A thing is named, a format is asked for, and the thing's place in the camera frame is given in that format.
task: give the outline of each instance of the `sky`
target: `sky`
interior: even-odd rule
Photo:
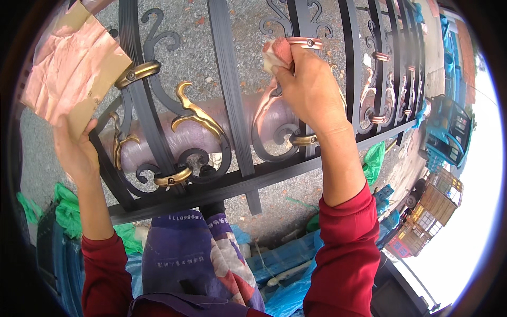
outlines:
[[[419,256],[405,262],[426,286],[441,308],[463,291],[486,245],[496,217],[503,175],[502,127],[496,94],[489,72],[478,72],[473,111],[477,129],[472,133],[466,166],[460,180],[463,198],[447,225],[424,247]],[[395,267],[429,307],[433,302],[401,262]]]

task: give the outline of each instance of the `person's left hand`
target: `person's left hand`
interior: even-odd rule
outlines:
[[[97,119],[90,120],[77,142],[70,138],[66,116],[60,116],[53,127],[56,156],[78,188],[100,182],[97,151],[88,137],[96,126]]]

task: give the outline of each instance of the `wrought iron gate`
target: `wrought iron gate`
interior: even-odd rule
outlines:
[[[317,47],[313,45],[319,41],[318,28],[324,28],[327,38],[333,36],[333,27],[336,26],[318,20],[322,12],[318,1],[280,0],[280,2],[286,3],[289,16],[283,14],[275,0],[267,0],[267,5],[273,9],[277,16],[261,19],[260,32],[271,34],[272,30],[268,27],[269,23],[267,22],[277,22],[283,26],[287,38],[302,38],[303,42],[306,41],[311,48]],[[394,135],[398,135],[398,142],[401,143],[404,131],[415,124],[415,115],[421,109],[424,99],[424,41],[421,25],[416,22],[416,9],[408,0],[397,1],[400,9],[399,15],[394,0],[386,0],[387,12],[381,11],[378,0],[368,0],[368,8],[357,8],[353,0],[337,0],[337,2],[342,18],[345,43],[347,83],[344,88],[345,100],[348,105],[347,119],[355,130],[357,147],[359,150],[363,150]],[[162,10],[151,9],[142,16],[142,22],[146,22],[149,15],[157,16],[155,26],[145,40],[142,50],[138,29],[137,1],[119,0],[120,43],[132,59],[133,68],[125,71],[116,82],[117,88],[122,93],[125,116],[123,122],[120,123],[118,117],[111,114],[117,127],[112,160],[102,146],[98,134],[104,127],[104,120],[107,120],[104,116],[117,109],[120,105],[119,102],[108,107],[106,113],[99,120],[102,122],[99,124],[101,128],[96,128],[90,133],[90,139],[98,152],[102,179],[119,202],[109,207],[114,223],[152,218],[241,194],[246,194],[251,213],[253,215],[259,214],[262,212],[259,188],[287,180],[321,166],[320,148],[315,142],[316,139],[311,138],[312,130],[304,122],[300,122],[299,126],[295,127],[294,125],[283,125],[277,130],[276,133],[279,135],[283,135],[287,131],[292,132],[293,147],[286,154],[274,158],[269,154],[264,157],[260,155],[265,162],[254,165],[250,144],[253,144],[257,152],[262,152],[263,148],[261,149],[262,143],[256,143],[255,139],[253,142],[249,140],[247,133],[247,129],[251,126],[245,122],[244,118],[227,0],[209,0],[207,5],[232,140],[227,138],[223,129],[213,118],[186,98],[184,89],[191,83],[181,82],[178,85],[177,95],[181,103],[174,101],[164,92],[158,76],[161,64],[156,61],[154,47],[160,39],[171,37],[175,44],[169,49],[177,49],[180,37],[171,31],[154,37],[163,18]],[[312,17],[310,8],[314,6],[317,6],[317,11]],[[368,27],[372,35],[368,36],[366,41],[369,47],[374,47],[371,57],[375,61],[375,66],[370,72],[370,80],[366,87],[361,86],[362,57],[357,10],[368,11],[371,16]],[[389,17],[391,25],[389,33],[383,29],[382,15]],[[392,47],[386,44],[388,36],[392,37]],[[391,59],[394,71],[388,76],[384,63]],[[376,88],[374,106],[361,109],[366,93],[372,91],[372,88]],[[385,106],[386,92],[389,92],[393,101],[389,107]],[[180,122],[193,120],[204,126],[217,138],[221,145],[222,163],[216,173],[205,177],[192,175],[186,159],[192,154],[198,154],[206,161],[207,153],[201,149],[186,150],[180,155],[178,161],[175,160],[157,116],[152,93],[164,106],[178,115],[172,123],[173,129],[176,129]],[[136,142],[136,136],[129,134],[133,107],[157,163],[156,166],[143,164],[136,172],[138,180],[142,183],[148,182],[140,174],[143,170],[151,170],[155,173],[153,181],[159,185],[159,188],[150,193],[143,192],[133,186],[121,170],[122,144],[129,140]],[[295,142],[294,139],[297,137],[306,141]],[[239,170],[227,173],[231,163],[232,142]],[[131,193],[139,198],[134,199]]]

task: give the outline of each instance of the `red sign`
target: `red sign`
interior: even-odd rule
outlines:
[[[401,241],[398,236],[394,237],[390,242],[389,246],[400,258],[411,257],[410,249]]]

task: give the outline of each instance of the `purple apron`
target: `purple apron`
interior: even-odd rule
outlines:
[[[222,298],[187,294],[147,294],[130,303],[127,317],[132,316],[139,300],[165,304],[188,317],[246,317],[248,307],[229,302]]]
[[[145,294],[172,294],[171,303],[200,295],[198,306],[214,307],[209,303],[213,300],[222,301],[221,307],[229,301],[264,311],[254,275],[224,213],[204,220],[200,212],[184,210],[153,218],[142,257],[142,287]]]

